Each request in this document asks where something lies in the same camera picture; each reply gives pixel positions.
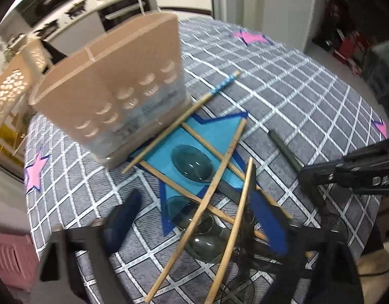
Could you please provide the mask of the dark plastic utensil handle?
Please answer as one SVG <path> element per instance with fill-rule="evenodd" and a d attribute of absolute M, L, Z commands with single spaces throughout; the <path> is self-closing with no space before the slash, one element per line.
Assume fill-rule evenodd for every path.
<path fill-rule="evenodd" d="M 296 174 L 300 173 L 302 165 L 300 164 L 299 160 L 297 160 L 294 153 L 289 150 L 277 132 L 275 130 L 269 130 L 268 136 L 275 143 L 276 147 L 282 153 L 283 157 L 287 160 L 294 172 Z"/>

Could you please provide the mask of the smoky plastic spoon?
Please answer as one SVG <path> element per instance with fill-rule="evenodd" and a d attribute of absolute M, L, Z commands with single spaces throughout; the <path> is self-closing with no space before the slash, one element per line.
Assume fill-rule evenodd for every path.
<path fill-rule="evenodd" d="M 222 304 L 252 304 L 255 297 L 253 281 L 247 277 L 235 277 L 222 290 L 218 303 Z"/>
<path fill-rule="evenodd" d="M 167 217 L 179 229 L 186 230 L 194 218 L 198 206 L 196 202 L 186 197 L 174 196 L 166 201 Z M 224 229 L 217 224 L 213 214 L 205 210 L 194 229 L 194 234 L 220 235 L 223 231 Z"/>
<path fill-rule="evenodd" d="M 193 235 L 185 251 L 194 259 L 204 263 L 219 263 L 228 243 L 227 238 L 216 235 Z"/>
<path fill-rule="evenodd" d="M 172 163 L 180 174 L 198 183 L 211 183 L 215 169 L 210 158 L 191 145 L 178 145 L 171 152 Z M 220 180 L 217 190 L 239 204 L 241 193 L 225 180 Z"/>

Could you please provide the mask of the grey checked tablecloth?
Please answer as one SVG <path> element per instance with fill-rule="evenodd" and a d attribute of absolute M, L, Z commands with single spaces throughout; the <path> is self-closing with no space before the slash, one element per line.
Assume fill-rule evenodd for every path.
<path fill-rule="evenodd" d="M 247 112 L 237 146 L 239 161 L 253 159 L 258 182 L 292 217 L 318 226 L 317 210 L 301 193 L 296 175 L 268 137 L 275 130 L 305 164 L 336 159 L 382 136 L 373 105 L 351 86 L 296 49 L 281 43 L 245 44 L 239 27 L 206 18 L 179 25 L 184 81 L 200 98 L 234 71 L 239 80 L 200 111 L 203 119 Z M 28 127 L 26 161 L 46 158 L 41 189 L 27 194 L 31 237 L 41 255 L 56 225 L 78 227 L 106 216 L 132 189 L 142 210 L 111 262 L 132 299 L 141 303 L 179 242 L 180 230 L 162 230 L 161 185 L 140 169 L 106 170 L 87 149 L 41 114 Z"/>

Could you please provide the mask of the beige utensil holder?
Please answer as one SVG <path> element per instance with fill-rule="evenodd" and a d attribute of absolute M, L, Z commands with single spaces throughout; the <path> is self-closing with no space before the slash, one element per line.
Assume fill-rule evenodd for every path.
<path fill-rule="evenodd" d="M 134 16 L 99 36 L 51 68 L 30 95 L 35 110 L 108 169 L 191 103 L 171 12 Z"/>

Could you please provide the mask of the beige perforated storage rack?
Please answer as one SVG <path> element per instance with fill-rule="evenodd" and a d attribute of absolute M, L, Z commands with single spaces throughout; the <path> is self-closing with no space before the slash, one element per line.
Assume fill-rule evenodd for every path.
<path fill-rule="evenodd" d="M 50 54 L 39 39 L 30 41 L 14 56 L 0 76 L 0 127 L 16 103 L 52 65 Z"/>

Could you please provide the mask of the built-in black oven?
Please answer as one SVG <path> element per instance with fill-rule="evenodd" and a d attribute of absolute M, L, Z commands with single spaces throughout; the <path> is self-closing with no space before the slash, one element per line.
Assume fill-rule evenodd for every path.
<path fill-rule="evenodd" d="M 125 20 L 150 11 L 149 0 L 122 0 L 98 11 L 105 31 L 109 31 Z"/>

